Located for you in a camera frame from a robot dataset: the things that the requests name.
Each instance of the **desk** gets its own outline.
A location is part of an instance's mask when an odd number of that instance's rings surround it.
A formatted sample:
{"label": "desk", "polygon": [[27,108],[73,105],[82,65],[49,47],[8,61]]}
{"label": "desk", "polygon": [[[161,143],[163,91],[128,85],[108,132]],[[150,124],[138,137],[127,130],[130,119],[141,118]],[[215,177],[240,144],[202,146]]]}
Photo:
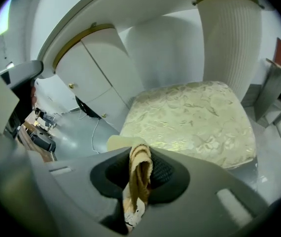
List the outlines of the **desk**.
{"label": "desk", "polygon": [[265,127],[281,121],[281,66],[269,59],[266,61],[271,64],[271,71],[254,104],[256,121],[265,117]]}

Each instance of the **gray floor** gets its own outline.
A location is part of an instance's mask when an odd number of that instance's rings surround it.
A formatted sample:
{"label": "gray floor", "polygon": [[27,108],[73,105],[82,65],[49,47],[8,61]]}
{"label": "gray floor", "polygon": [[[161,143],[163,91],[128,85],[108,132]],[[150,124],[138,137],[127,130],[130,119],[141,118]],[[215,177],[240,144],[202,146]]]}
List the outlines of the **gray floor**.
{"label": "gray floor", "polygon": [[[252,107],[245,110],[256,138],[257,162],[237,168],[232,173],[257,190],[268,203],[272,203],[281,198],[281,138],[275,126],[264,129],[253,121]],[[79,111],[64,114],[51,131],[56,142],[55,155],[58,160],[97,154],[91,147],[91,136],[97,119],[78,117]],[[106,152],[106,142],[112,134],[118,132],[101,119],[94,135],[95,150]]]}
{"label": "gray floor", "polygon": [[[57,120],[56,127],[50,130],[56,143],[55,156],[57,160],[97,154],[92,150],[91,137],[98,119],[90,119],[88,116],[78,119],[79,114],[80,111],[63,114]],[[113,134],[118,134],[118,131],[101,119],[93,139],[94,149],[99,153],[106,152],[106,142]]]}
{"label": "gray floor", "polygon": [[250,119],[257,149],[257,191],[268,202],[281,198],[281,138],[274,125],[266,129],[254,122],[253,107],[245,108]]}

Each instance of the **black rubber opening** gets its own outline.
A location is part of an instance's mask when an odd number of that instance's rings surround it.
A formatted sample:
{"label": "black rubber opening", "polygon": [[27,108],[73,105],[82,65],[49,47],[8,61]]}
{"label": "black rubber opening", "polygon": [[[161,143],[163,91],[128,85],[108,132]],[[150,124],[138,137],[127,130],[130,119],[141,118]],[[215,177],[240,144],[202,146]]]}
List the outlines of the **black rubber opening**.
{"label": "black rubber opening", "polygon": [[[150,176],[151,192],[148,204],[169,203],[177,199],[188,187],[190,175],[188,170],[179,162],[150,149],[153,161],[153,171]],[[101,221],[110,229],[127,234],[122,206],[122,192],[129,181],[129,153],[126,151],[99,163],[90,172],[90,180],[101,195],[116,198],[119,207],[115,215]]]}

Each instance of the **white wall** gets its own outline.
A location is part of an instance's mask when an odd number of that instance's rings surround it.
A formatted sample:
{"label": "white wall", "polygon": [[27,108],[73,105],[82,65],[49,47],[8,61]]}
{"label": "white wall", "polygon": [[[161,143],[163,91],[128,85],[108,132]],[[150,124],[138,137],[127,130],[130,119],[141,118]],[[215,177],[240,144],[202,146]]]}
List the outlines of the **white wall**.
{"label": "white wall", "polygon": [[204,41],[197,9],[161,16],[119,35],[145,89],[202,81]]}
{"label": "white wall", "polygon": [[[39,90],[41,93],[45,93],[51,102],[57,103],[60,109],[64,111],[70,111],[78,107],[75,95],[57,75],[46,79],[36,79],[35,87],[36,91]],[[37,92],[35,94],[37,98],[42,96],[40,94],[38,96]]]}
{"label": "white wall", "polygon": [[266,58],[273,60],[277,38],[281,39],[281,16],[274,11],[262,11],[262,38],[257,62],[257,73],[251,83],[263,84],[270,65],[265,61]]}
{"label": "white wall", "polygon": [[9,8],[8,30],[0,36],[0,71],[10,62],[25,62],[25,22],[30,0],[12,0]]}
{"label": "white wall", "polygon": [[35,24],[35,13],[37,11],[40,0],[30,0],[30,5],[26,8],[28,11],[28,17],[26,19],[25,27],[25,47],[26,47],[26,59],[31,60],[30,49],[31,49],[31,38]]}
{"label": "white wall", "polygon": [[35,85],[36,91],[36,104],[35,107],[39,107],[42,110],[45,110],[49,114],[62,114],[68,112],[59,102],[53,101],[48,95],[47,91],[43,90],[41,87]]}
{"label": "white wall", "polygon": [[80,0],[40,0],[35,12],[31,33],[30,58],[37,58],[44,42],[66,15]]}

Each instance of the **brass knob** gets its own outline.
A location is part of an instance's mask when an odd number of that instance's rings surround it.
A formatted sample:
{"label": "brass knob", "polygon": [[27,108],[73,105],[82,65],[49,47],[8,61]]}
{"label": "brass knob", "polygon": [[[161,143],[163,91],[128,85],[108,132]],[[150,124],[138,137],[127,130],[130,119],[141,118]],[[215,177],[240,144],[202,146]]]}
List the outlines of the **brass knob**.
{"label": "brass knob", "polygon": [[75,85],[75,84],[72,82],[72,83],[69,83],[69,84],[68,84],[68,87],[71,88],[71,89],[73,89],[74,85]]}

